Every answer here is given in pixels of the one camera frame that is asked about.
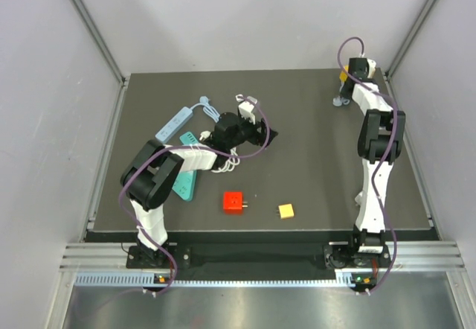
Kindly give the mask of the orange plug adapter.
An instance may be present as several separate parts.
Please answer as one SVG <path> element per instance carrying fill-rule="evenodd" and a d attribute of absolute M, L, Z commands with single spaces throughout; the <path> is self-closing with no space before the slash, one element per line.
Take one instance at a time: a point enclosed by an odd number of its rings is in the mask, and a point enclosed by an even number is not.
<path fill-rule="evenodd" d="M 281 220 L 291 219 L 295 216 L 292 204 L 282 204 L 277 207 L 277 213 Z"/>

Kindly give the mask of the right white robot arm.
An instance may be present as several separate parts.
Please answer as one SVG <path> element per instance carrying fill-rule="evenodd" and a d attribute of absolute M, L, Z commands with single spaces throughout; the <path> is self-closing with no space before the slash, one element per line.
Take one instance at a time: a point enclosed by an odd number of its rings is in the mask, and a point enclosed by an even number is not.
<path fill-rule="evenodd" d="M 402 152 L 406 114 L 391 104 L 373 79 L 376 62 L 352 57 L 341 73 L 340 99 L 344 105 L 355 102 L 364 119 L 357 142 L 362 160 L 363 185 L 355 198 L 359 213 L 347 257 L 364 266 L 385 253 L 385 207 L 387 184 L 395 161 Z"/>

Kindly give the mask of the yellow cube socket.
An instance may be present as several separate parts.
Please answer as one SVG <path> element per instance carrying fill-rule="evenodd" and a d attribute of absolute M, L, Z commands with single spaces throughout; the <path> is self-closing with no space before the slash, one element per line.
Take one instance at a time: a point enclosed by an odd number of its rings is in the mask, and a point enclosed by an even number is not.
<path fill-rule="evenodd" d="M 345 83 L 346 80 L 347 80 L 348 68 L 349 68 L 349 66 L 348 66 L 348 65 L 345 65 L 345 66 L 344 66 L 344 69 L 341 70 L 341 73 L 339 74 L 339 80 L 341 81 L 341 83 Z"/>

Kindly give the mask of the teal triangular power strip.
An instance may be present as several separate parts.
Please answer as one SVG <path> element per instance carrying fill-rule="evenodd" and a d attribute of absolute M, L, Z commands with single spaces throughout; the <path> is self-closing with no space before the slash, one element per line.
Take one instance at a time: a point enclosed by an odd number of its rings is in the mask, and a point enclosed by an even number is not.
<path fill-rule="evenodd" d="M 196 171 L 181 172 L 173 184 L 173 191 L 184 201 L 193 199 L 196 184 Z"/>

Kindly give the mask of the red plug adapter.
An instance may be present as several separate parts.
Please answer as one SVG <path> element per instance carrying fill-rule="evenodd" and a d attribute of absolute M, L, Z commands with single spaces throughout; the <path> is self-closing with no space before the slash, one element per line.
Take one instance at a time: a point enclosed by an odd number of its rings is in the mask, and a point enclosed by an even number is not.
<path fill-rule="evenodd" d="M 222 209 L 228 215 L 241 215 L 248 203 L 244 200 L 242 191 L 226 191 L 223 194 Z"/>

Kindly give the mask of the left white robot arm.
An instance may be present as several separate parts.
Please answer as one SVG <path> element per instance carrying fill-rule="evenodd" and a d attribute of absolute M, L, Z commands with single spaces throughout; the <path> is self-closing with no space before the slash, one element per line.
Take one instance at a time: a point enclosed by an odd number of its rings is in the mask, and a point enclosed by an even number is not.
<path fill-rule="evenodd" d="M 149 140 L 123 172 L 118 198 L 120 204 L 124 198 L 129 199 L 134 209 L 138 248 L 144 260 L 155 267 L 168 260 L 164 203 L 180 173 L 218 170 L 235 147 L 248 142 L 263 151 L 277 135 L 265 118 L 254 123 L 243 115 L 226 112 L 197 144 L 170 146 Z"/>

